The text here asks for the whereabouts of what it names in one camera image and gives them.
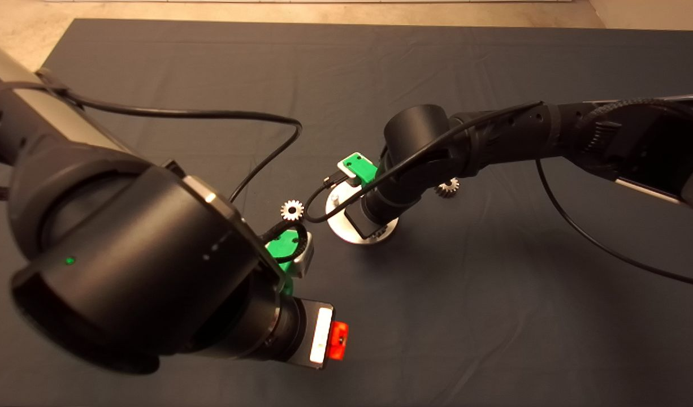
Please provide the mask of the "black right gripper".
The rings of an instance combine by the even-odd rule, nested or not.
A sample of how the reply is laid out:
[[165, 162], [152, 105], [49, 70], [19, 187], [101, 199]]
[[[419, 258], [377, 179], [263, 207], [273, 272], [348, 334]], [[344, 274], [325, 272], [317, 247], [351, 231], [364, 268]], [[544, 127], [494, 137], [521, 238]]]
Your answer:
[[376, 239], [384, 235], [391, 220], [378, 219], [369, 212], [365, 203], [355, 203], [346, 208], [346, 218], [364, 240]]

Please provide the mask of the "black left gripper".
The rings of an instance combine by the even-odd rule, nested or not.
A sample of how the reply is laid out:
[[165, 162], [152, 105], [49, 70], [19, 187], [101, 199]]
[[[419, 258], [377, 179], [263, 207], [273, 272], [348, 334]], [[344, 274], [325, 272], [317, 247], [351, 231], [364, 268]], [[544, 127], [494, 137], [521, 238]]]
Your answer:
[[305, 298], [293, 300], [296, 330], [283, 361], [294, 366], [323, 370], [328, 359], [343, 360], [347, 349], [349, 325], [334, 321], [335, 306]]

